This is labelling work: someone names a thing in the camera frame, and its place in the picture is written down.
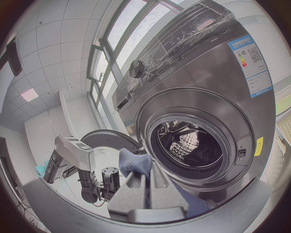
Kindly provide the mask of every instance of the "window frame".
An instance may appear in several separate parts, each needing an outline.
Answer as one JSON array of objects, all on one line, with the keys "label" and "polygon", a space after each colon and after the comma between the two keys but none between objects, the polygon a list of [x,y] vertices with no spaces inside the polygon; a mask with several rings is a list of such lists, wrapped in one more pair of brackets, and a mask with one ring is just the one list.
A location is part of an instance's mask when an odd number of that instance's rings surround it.
[{"label": "window frame", "polygon": [[[158,4],[162,4],[162,5],[166,6],[167,8],[169,8],[170,10],[172,10],[173,12],[175,12],[176,14],[178,14],[179,12],[184,10],[184,8],[182,6],[172,2],[171,0],[142,0],[142,1],[146,2],[146,4],[142,7],[142,9],[135,15],[135,17],[129,23],[129,25],[127,26],[127,28],[123,32],[120,40],[118,41],[115,49],[113,50],[111,45],[110,45],[110,42],[108,41],[108,36],[109,36],[114,24],[116,23],[118,17],[121,15],[124,8],[128,5],[128,3],[130,1],[131,0],[124,0],[122,2],[122,4],[120,5],[119,9],[115,12],[107,29],[104,32],[103,38],[99,39],[100,46],[97,46],[97,45],[91,46],[89,60],[88,60],[88,68],[87,68],[87,79],[92,80],[89,94],[90,94],[90,97],[91,97],[93,103],[95,103],[95,108],[97,110],[99,118],[101,119],[102,125],[104,128],[106,128],[105,123],[103,122],[102,117],[100,115],[100,112],[98,110],[99,103],[101,103],[101,106],[105,112],[105,115],[106,115],[109,123],[110,123],[110,126],[112,127],[113,130],[116,130],[116,131],[118,131],[118,128],[117,128],[116,123],[114,122],[114,120],[112,118],[111,113],[109,112],[108,106],[107,106],[105,98],[103,96],[103,89],[104,89],[104,86],[106,85],[106,82],[108,80],[108,76],[109,76],[110,72],[112,72],[113,77],[114,77],[117,85],[121,82],[121,80],[123,78],[121,71],[120,71],[120,68],[116,62],[117,56],[119,55],[120,51],[122,50],[122,48],[123,48],[124,44],[126,43],[126,41],[128,40],[128,38],[131,36],[133,31],[139,25],[139,23],[145,18],[145,16],[155,6],[157,6]],[[99,82],[97,80],[98,77],[91,77],[90,76],[92,62],[93,62],[93,56],[94,56],[94,52],[96,49],[104,53],[105,58],[108,62],[108,65],[106,67],[101,84],[99,84]],[[95,87],[96,92],[97,92],[97,101],[96,102],[94,101],[94,98],[93,98],[93,86]]]}]

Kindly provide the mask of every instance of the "front-loading washing machine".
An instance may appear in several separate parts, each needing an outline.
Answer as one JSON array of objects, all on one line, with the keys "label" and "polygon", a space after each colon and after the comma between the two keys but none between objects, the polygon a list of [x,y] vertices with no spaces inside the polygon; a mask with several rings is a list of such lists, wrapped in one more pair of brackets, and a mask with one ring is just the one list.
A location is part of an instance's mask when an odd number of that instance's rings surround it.
[{"label": "front-loading washing machine", "polygon": [[252,37],[214,1],[165,25],[112,101],[129,135],[213,207],[264,172],[276,120],[270,75]]}]

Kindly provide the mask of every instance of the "energy label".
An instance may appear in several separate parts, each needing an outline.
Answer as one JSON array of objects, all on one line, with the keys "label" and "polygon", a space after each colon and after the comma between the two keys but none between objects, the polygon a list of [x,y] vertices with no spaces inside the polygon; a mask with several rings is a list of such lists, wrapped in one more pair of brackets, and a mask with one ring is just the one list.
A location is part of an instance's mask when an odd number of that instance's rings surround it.
[{"label": "energy label", "polygon": [[228,43],[244,72],[251,98],[273,89],[265,61],[250,35]]}]

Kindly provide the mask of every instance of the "ceiling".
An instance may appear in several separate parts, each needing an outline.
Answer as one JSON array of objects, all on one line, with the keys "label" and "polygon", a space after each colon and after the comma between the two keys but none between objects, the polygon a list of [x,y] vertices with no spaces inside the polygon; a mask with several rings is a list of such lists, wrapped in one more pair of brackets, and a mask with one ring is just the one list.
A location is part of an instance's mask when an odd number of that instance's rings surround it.
[{"label": "ceiling", "polygon": [[[86,96],[90,48],[110,0],[37,1],[16,26],[23,71],[5,96],[0,125],[25,132],[24,122],[66,101]],[[33,88],[39,97],[21,94]]]}]

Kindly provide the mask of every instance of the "qr code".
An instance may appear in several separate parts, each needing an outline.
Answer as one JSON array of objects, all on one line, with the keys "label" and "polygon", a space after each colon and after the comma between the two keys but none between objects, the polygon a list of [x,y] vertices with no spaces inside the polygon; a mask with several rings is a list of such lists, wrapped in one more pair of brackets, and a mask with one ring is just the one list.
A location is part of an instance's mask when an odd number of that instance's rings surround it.
[{"label": "qr code", "polygon": [[262,60],[261,55],[260,55],[259,51],[257,50],[257,47],[253,47],[253,48],[248,49],[248,52],[249,52],[254,63]]}]

